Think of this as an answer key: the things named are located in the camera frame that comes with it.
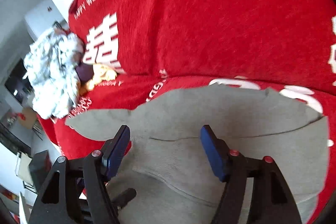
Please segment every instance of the red screw cap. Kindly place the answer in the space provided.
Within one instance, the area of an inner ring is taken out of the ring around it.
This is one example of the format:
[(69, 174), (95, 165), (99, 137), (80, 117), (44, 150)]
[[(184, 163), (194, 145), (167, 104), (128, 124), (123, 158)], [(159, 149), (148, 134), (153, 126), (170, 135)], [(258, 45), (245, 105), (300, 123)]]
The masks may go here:
[(273, 158), (270, 156), (265, 156), (263, 160), (266, 161), (268, 164), (271, 164), (274, 161)]
[(235, 156), (235, 157), (236, 157), (236, 156), (239, 156), (239, 154), (240, 154), (240, 153), (239, 153), (238, 150), (234, 150), (234, 149), (231, 149), (231, 150), (230, 150), (230, 155), (231, 155), (231, 156)]

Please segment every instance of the red blanket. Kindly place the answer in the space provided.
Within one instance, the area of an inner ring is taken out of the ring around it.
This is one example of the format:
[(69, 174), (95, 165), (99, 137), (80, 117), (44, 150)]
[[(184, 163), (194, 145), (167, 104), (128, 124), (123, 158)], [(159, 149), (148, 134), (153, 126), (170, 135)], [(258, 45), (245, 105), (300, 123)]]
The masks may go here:
[[(134, 109), (174, 88), (239, 76), (263, 82), (221, 82), (270, 86), (306, 101), (329, 116), (335, 140), (335, 15), (332, 0), (74, 0), (69, 24), (87, 44), (84, 62), (105, 63), (130, 76), (96, 87), (70, 116), (89, 108)], [(159, 80), (167, 74), (173, 78)], [(102, 145), (65, 126), (64, 119), (49, 124), (47, 133), (70, 159)], [(335, 181), (332, 146), (325, 189), (313, 218)]]

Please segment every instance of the television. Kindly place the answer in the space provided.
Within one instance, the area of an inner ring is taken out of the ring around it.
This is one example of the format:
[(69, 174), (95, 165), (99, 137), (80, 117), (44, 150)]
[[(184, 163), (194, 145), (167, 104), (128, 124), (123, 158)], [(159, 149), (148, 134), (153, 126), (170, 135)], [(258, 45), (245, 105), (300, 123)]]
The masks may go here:
[(33, 91), (22, 59), (15, 65), (5, 82), (5, 87), (20, 104)]

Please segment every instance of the wrinkled fabric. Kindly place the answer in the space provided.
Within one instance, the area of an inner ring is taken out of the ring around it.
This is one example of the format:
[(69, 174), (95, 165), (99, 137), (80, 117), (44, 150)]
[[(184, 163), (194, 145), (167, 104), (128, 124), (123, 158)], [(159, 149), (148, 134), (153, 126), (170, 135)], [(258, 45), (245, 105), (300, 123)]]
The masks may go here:
[(24, 65), (34, 88), (33, 109), (43, 118), (63, 118), (77, 105), (79, 77), (75, 71), (83, 42), (73, 33), (53, 28), (30, 45)]
[[(310, 90), (299, 86), (289, 86), (284, 84), (267, 83), (263, 81), (242, 80), (242, 79), (221, 79), (216, 77), (201, 77), (201, 76), (185, 76), (185, 77), (168, 77), (161, 79), (159, 82), (149, 76), (130, 76), (118, 75), (115, 81), (102, 82), (91, 92), (88, 92), (81, 98), (78, 106), (73, 109), (69, 117), (83, 115), (84, 112), (93, 109), (129, 109), (134, 110), (139, 105), (146, 101), (157, 100), (166, 92), (174, 89), (197, 88), (208, 85), (234, 85), (240, 89), (256, 89), (264, 90), (271, 87), (273, 90), (285, 94), (285, 96), (297, 97), (299, 100), (305, 101), (309, 106), (313, 106), (315, 110), (323, 113), (329, 120), (329, 139), (335, 140), (336, 137), (336, 100), (333, 95), (324, 93), (320, 90)], [(156, 117), (148, 117), (148, 122), (151, 123)], [(78, 159), (85, 157), (93, 150), (101, 149), (104, 142), (94, 141), (78, 134), (72, 127), (65, 125), (66, 117), (58, 119), (56, 124), (49, 124), (47, 120), (42, 120), (43, 128), (51, 139), (56, 139), (56, 142), (64, 154), (69, 159)], [(101, 132), (101, 125), (94, 129), (95, 132)], [(323, 191), (319, 194), (318, 204), (315, 209), (314, 216), (310, 219), (309, 224), (320, 214), (325, 207), (327, 201), (330, 199), (335, 189), (336, 178), (336, 146), (328, 148), (329, 151), (329, 167), (328, 175), (325, 178)]]
[[(109, 193), (114, 198), (127, 186), (141, 194), (131, 202), (132, 207), (120, 212), (121, 223), (211, 222), (225, 184), (214, 176), (199, 140), (204, 124), (246, 157), (272, 156), (290, 187), (303, 223), (312, 215), (324, 186), (328, 119), (271, 89), (225, 85), (177, 89), (132, 111), (92, 109), (66, 123), (95, 140), (113, 138), (122, 124), (130, 127), (132, 148), (110, 181)], [(155, 183), (152, 178), (163, 183)], [(141, 179), (140, 187), (134, 183), (137, 179)], [(239, 224), (247, 221), (252, 190), (250, 180)], [(144, 210), (144, 203), (151, 204), (150, 208)]]

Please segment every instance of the gray fabric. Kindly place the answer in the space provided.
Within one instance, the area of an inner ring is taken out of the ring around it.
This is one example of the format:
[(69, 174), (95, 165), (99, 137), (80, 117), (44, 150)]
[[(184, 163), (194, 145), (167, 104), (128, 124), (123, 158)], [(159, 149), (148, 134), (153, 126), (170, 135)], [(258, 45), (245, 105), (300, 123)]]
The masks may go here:
[(204, 124), (222, 136), (245, 138), (291, 131), (319, 118), (312, 108), (272, 89), (211, 85), (171, 90), (132, 111), (89, 110), (67, 119), (66, 125), (97, 141), (113, 138), (123, 124), (132, 136), (177, 140), (198, 137)]
[[(137, 185), (141, 193), (147, 193), (146, 198), (140, 194), (133, 201), (132, 213), (143, 220), (138, 223), (144, 220), (157, 223), (151, 220), (151, 211), (155, 208), (160, 212), (167, 207), (171, 212), (168, 218), (165, 212), (156, 215), (162, 217), (161, 223), (210, 222), (224, 184), (213, 175), (199, 141), (199, 130), (204, 124), (209, 124), (217, 137), (247, 157), (272, 156), (304, 221), (310, 217), (316, 196), (323, 188), (328, 161), (327, 118), (270, 89), (212, 85), (172, 90), (134, 111), (89, 110), (68, 119), (67, 124), (96, 140), (113, 138), (122, 124), (130, 127), (132, 149), (110, 184), (118, 194), (122, 187), (131, 187), (126, 182), (135, 183), (138, 177), (146, 180)], [(153, 183), (153, 178), (163, 183)], [(240, 223), (247, 218), (251, 194), (249, 181)], [(173, 195), (176, 202), (185, 203), (197, 212), (190, 215), (189, 210), (176, 209), (168, 201), (174, 200), (169, 198)], [(150, 211), (142, 208), (144, 198), (152, 206)], [(125, 223), (132, 219), (128, 215), (123, 215)]]

